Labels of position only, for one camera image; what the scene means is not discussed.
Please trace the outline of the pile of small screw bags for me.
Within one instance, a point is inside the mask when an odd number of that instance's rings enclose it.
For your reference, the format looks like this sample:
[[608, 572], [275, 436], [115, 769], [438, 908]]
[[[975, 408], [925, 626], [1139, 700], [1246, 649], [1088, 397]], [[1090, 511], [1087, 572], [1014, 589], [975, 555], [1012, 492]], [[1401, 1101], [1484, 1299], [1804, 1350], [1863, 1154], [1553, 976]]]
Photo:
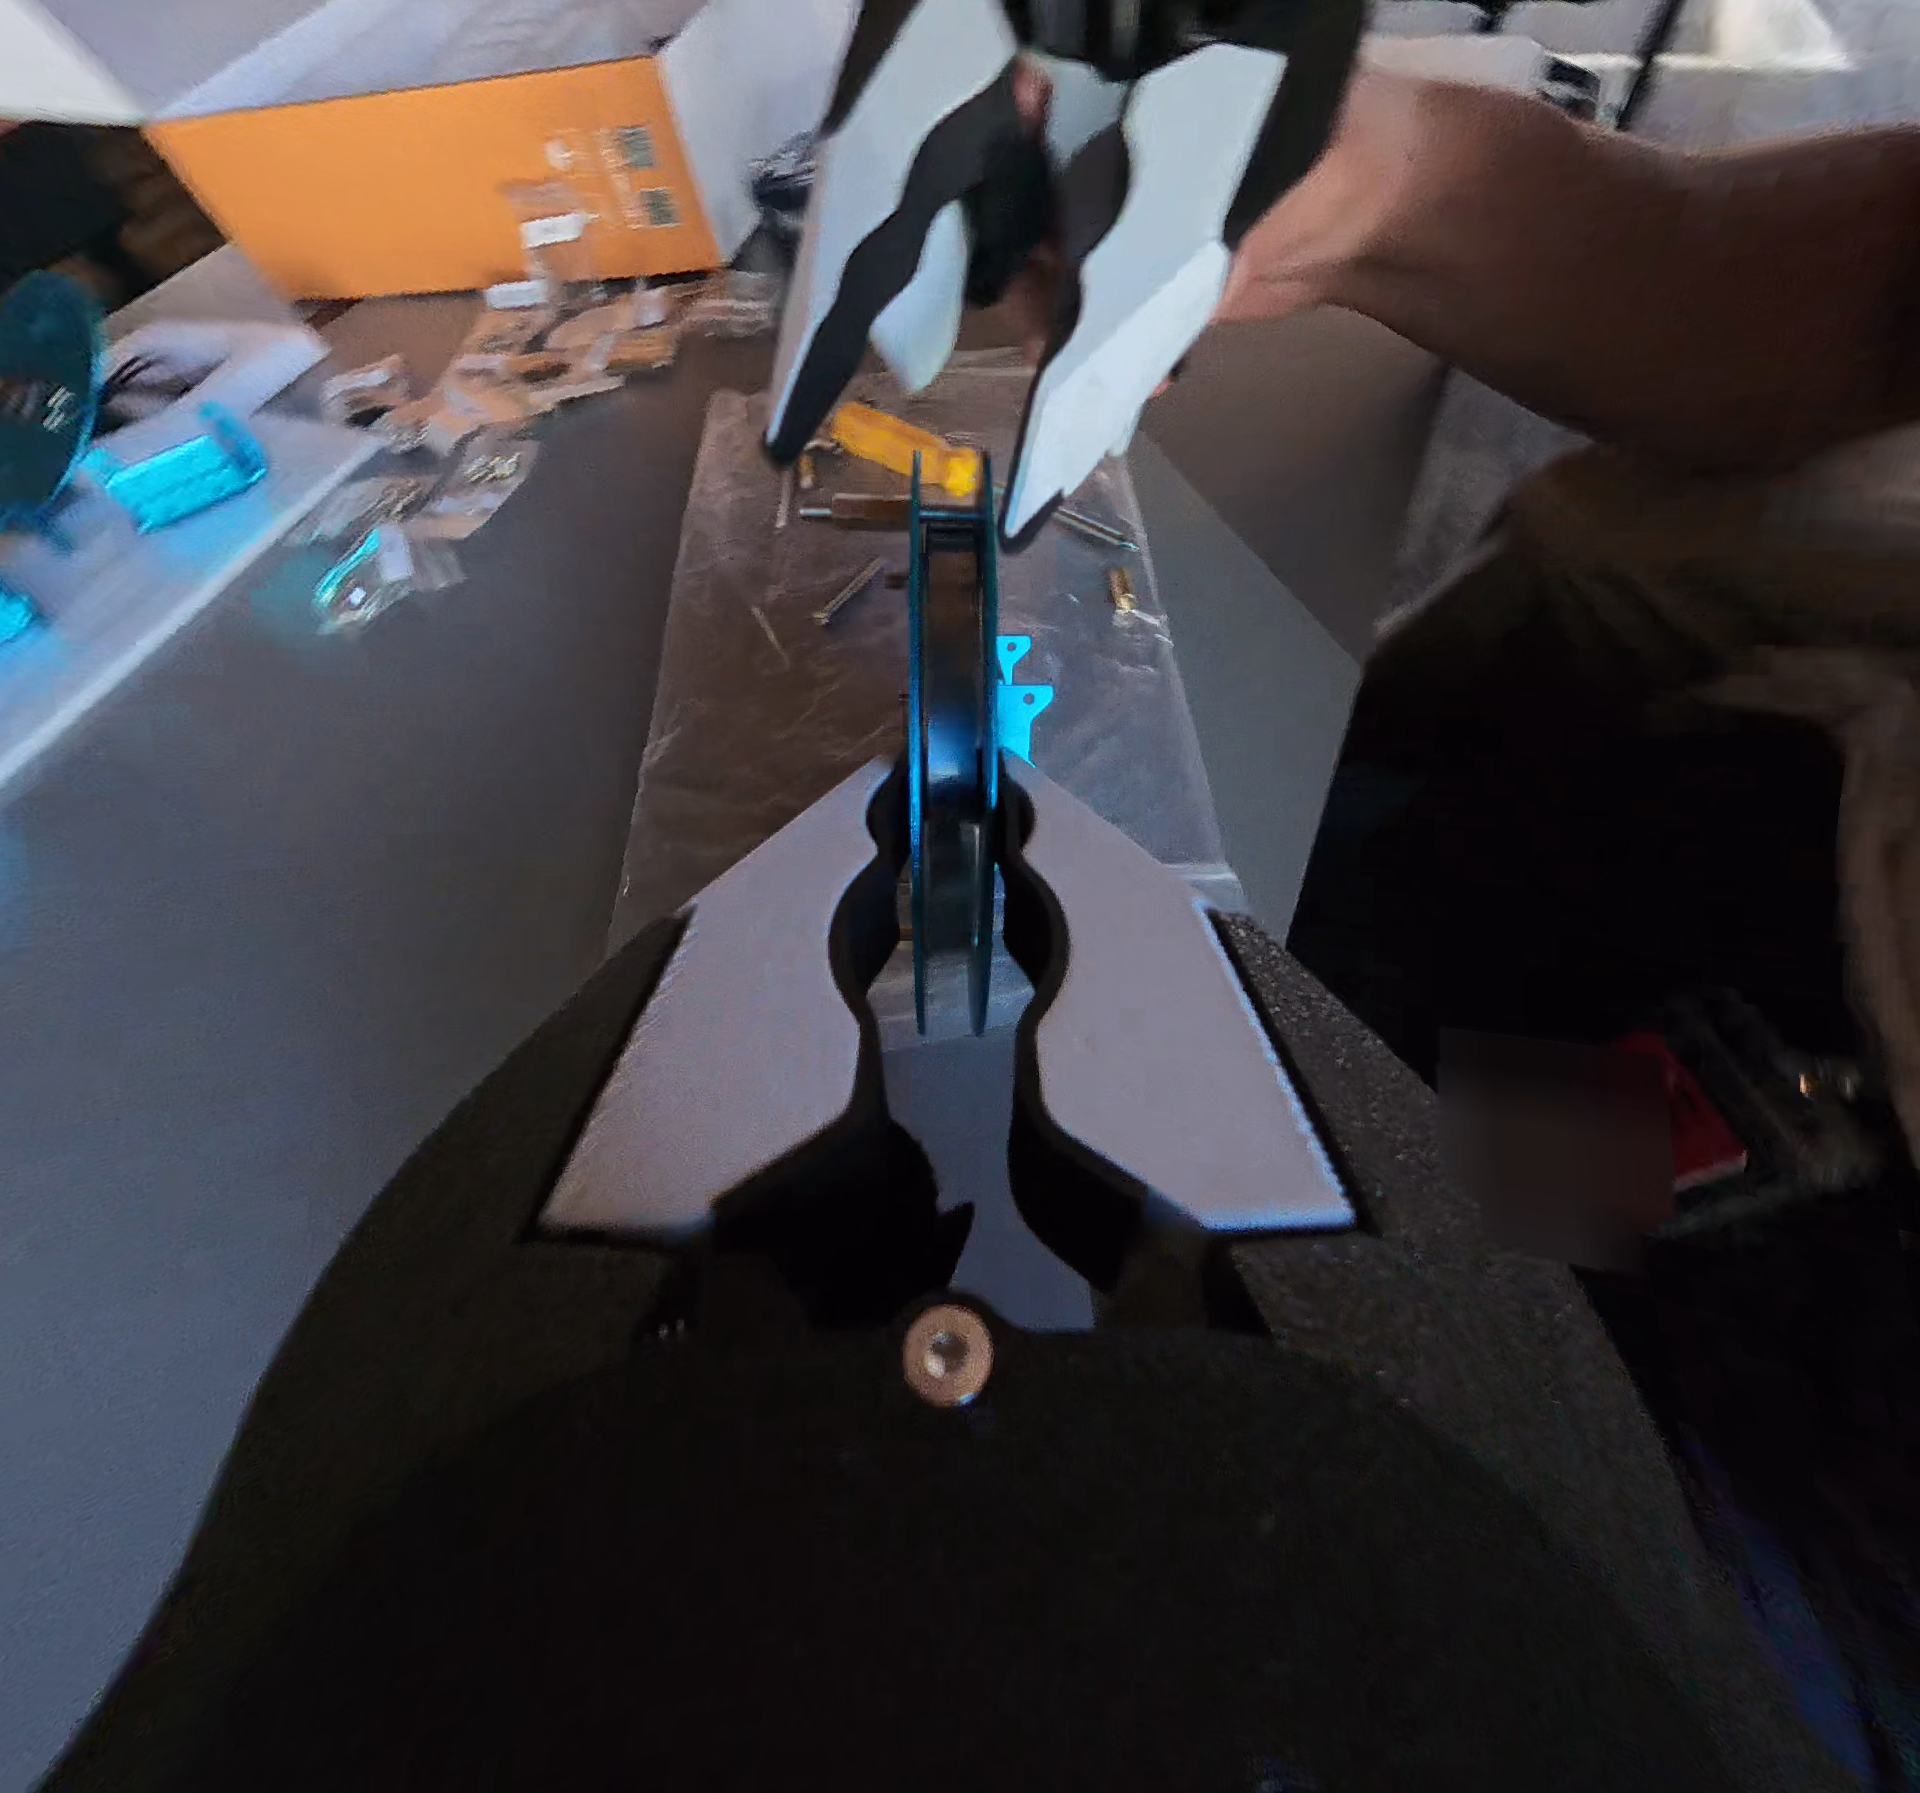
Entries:
[[360, 631], [458, 585], [459, 546], [530, 482], [551, 421], [664, 377], [684, 340], [765, 335], [783, 287], [775, 269], [730, 268], [554, 289], [527, 307], [485, 304], [432, 381], [398, 354], [333, 375], [320, 417], [371, 436], [373, 450], [285, 535], [322, 565], [316, 630]]

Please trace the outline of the orange cardboard box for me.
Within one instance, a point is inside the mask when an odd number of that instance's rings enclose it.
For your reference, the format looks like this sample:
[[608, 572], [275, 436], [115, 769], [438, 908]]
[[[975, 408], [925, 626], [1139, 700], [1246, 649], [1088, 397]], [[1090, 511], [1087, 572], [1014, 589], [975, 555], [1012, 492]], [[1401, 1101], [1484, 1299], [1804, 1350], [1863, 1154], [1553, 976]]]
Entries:
[[3, 0], [3, 119], [141, 132], [292, 297], [728, 265], [859, 0]]

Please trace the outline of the blue metal turntable base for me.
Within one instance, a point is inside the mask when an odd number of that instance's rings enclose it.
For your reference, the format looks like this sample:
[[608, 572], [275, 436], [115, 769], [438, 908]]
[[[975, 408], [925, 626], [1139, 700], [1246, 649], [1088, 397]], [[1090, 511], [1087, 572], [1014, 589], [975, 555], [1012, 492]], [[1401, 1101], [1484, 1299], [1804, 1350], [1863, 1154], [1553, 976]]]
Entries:
[[986, 1028], [998, 869], [998, 530], [982, 463], [971, 507], [926, 504], [912, 461], [905, 565], [905, 832], [917, 1024], [961, 970], [973, 1035]]

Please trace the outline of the white packaging tray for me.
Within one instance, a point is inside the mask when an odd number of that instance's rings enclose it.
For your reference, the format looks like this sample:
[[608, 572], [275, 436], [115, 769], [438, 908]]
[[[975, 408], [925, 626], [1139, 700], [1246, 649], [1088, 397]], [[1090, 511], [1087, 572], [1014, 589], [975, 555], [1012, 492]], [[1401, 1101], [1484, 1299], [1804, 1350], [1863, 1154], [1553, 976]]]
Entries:
[[216, 408], [261, 446], [266, 473], [211, 508], [143, 532], [83, 470], [54, 504], [47, 535], [3, 535], [3, 589], [37, 611], [2, 650], [3, 794], [378, 455], [371, 435], [320, 415], [328, 344], [236, 244], [110, 316], [105, 354], [108, 370], [156, 358], [163, 377], [197, 375], [172, 398], [141, 389], [152, 411], [104, 436], [110, 461], [147, 461], [208, 436], [205, 411]]

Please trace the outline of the person's right forearm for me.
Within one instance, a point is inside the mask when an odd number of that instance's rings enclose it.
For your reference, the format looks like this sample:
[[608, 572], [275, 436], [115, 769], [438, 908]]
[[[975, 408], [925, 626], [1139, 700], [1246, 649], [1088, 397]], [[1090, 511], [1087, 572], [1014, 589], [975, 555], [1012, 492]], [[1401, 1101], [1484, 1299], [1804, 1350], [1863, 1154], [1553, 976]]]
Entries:
[[1916, 423], [1911, 125], [1689, 152], [1369, 72], [1298, 197], [1316, 292], [1596, 440], [1771, 470]]

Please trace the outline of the red and black case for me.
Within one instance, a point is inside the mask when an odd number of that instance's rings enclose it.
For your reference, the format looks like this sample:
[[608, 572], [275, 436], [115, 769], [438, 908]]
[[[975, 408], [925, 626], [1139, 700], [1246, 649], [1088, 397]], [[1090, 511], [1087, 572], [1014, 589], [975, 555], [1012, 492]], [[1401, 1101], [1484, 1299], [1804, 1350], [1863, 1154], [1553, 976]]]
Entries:
[[1651, 1045], [1666, 1075], [1673, 1235], [1872, 1187], [1885, 1154], [1859, 1119], [1850, 1062], [1811, 1055], [1730, 988], [1668, 999]]

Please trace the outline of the person's torso in pale shirt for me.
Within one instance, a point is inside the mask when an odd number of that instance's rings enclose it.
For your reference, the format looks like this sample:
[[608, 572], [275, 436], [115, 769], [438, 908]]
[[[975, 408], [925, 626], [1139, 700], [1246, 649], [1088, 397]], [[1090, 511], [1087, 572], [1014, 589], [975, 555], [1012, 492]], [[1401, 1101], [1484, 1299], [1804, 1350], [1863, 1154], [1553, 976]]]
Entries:
[[1824, 732], [1840, 762], [1848, 992], [1918, 1134], [1918, 435], [1752, 478], [1588, 444], [1514, 483], [1479, 545], [1387, 612], [1354, 724], [1647, 714], [1686, 697]]

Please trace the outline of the grey desk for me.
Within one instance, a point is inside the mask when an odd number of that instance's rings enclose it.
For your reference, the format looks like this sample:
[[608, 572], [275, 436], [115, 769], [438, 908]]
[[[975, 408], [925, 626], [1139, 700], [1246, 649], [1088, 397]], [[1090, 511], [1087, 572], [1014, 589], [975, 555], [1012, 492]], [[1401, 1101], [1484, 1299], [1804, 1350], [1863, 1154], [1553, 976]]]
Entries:
[[[240, 1386], [395, 1166], [603, 954], [707, 398], [566, 413], [450, 589], [347, 635], [276, 546], [3, 798], [3, 1404]], [[1203, 340], [1132, 449], [1228, 863], [1285, 936], [1441, 375]]]

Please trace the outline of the blue round metal plate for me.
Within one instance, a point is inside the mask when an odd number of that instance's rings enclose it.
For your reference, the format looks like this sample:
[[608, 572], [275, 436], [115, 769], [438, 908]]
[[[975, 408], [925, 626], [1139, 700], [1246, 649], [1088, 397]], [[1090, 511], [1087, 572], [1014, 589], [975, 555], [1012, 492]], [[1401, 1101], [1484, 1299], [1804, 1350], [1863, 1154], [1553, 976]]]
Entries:
[[92, 442], [104, 385], [104, 316], [55, 269], [2, 295], [2, 532], [44, 527]]

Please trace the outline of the yellow handled screwdriver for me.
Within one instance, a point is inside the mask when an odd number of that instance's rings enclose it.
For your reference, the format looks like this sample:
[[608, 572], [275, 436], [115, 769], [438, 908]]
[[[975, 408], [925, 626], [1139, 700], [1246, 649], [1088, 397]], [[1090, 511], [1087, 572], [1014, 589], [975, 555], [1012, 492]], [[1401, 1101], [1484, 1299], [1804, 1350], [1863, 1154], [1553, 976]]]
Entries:
[[925, 515], [995, 508], [989, 458], [963, 440], [864, 403], [837, 408], [826, 423], [826, 440], [844, 446], [853, 461], [918, 483]]

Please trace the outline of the small blue metal bracket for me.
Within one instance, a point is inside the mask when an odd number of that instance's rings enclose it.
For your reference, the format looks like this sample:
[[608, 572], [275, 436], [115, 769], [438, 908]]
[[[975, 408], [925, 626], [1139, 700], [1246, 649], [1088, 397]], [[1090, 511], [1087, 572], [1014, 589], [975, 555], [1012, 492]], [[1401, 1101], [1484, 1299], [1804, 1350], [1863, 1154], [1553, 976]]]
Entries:
[[1024, 633], [995, 635], [995, 747], [1002, 753], [1032, 761], [1032, 734], [1042, 713], [1054, 703], [1051, 684], [1024, 684], [1020, 664], [1032, 649], [1032, 638]]

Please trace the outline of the person's right hand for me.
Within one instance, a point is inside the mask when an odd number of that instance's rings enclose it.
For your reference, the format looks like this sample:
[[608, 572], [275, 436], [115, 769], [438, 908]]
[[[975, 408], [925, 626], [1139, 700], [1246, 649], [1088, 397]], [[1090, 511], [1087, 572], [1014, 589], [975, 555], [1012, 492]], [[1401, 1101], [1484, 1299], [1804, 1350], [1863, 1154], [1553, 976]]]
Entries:
[[1330, 301], [1365, 244], [1368, 224], [1365, 191], [1328, 150], [1245, 233], [1212, 319], [1278, 319]]

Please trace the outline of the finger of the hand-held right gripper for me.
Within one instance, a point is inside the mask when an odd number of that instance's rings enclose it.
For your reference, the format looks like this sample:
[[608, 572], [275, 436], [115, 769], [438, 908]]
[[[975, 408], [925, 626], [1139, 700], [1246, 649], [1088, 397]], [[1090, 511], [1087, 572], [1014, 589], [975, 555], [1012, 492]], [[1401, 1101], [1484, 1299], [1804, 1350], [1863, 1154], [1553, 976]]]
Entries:
[[1179, 55], [1139, 76], [1066, 164], [1051, 318], [998, 501], [1002, 543], [1030, 543], [1123, 450], [1213, 318], [1228, 218], [1286, 67], [1239, 43]]
[[967, 202], [1020, 134], [999, 0], [917, 0], [815, 150], [772, 360], [765, 446], [798, 461], [875, 349], [905, 392], [947, 365], [967, 309]]

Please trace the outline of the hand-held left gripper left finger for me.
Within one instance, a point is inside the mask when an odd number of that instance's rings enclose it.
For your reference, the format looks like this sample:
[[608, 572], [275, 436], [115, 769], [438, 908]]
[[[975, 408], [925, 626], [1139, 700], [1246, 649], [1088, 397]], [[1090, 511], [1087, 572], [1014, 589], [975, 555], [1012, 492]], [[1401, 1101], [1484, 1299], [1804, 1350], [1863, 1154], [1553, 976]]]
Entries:
[[540, 1232], [686, 1243], [760, 1173], [876, 1115], [902, 827], [902, 773], [875, 759], [693, 895]]

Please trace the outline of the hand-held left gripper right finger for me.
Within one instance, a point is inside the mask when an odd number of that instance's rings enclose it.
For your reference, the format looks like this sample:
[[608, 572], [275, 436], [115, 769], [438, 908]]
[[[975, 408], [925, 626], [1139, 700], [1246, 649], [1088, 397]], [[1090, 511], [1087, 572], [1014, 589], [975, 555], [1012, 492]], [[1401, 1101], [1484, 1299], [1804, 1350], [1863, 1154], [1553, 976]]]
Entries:
[[1019, 1093], [1126, 1204], [1212, 1235], [1348, 1232], [1357, 1207], [1201, 886], [1002, 761], [1004, 933], [1030, 982]]

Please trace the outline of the clear plastic bag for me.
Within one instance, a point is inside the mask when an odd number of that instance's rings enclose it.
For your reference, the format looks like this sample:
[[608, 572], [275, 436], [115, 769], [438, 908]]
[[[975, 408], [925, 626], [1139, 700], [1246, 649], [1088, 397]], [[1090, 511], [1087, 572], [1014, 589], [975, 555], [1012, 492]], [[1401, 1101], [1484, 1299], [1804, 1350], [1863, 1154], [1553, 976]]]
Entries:
[[[903, 532], [775, 532], [765, 404], [762, 392], [721, 389], [705, 413], [607, 952], [692, 900], [850, 771], [891, 759], [903, 738]], [[816, 627], [813, 611], [875, 556], [888, 562], [882, 579]], [[1019, 678], [1054, 686], [1030, 762], [1218, 906], [1245, 911], [1171, 630], [1159, 646], [1114, 627], [1109, 562], [1128, 565], [1145, 602], [1166, 614], [1128, 466], [1112, 458], [1040, 535], [999, 561], [998, 627], [1032, 640]], [[772, 622], [789, 669], [749, 604]]]

